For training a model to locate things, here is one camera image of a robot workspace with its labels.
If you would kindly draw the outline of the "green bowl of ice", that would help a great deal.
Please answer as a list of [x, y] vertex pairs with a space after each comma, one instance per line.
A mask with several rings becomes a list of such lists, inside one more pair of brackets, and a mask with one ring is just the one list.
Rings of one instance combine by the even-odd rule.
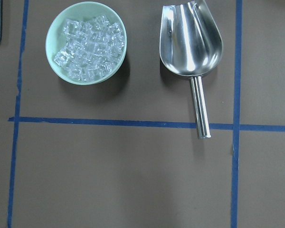
[[92, 1], [76, 3], [53, 20], [46, 36], [46, 56], [52, 70], [74, 85], [95, 85], [121, 68], [127, 34], [120, 16]]

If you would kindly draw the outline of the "metal ice scoop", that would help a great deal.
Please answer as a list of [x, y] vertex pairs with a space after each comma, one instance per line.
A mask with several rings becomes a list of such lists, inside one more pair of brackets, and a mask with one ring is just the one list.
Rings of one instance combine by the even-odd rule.
[[223, 40], [206, 2], [163, 6], [159, 44], [164, 66], [189, 81], [198, 138], [210, 138], [202, 79], [219, 64]]

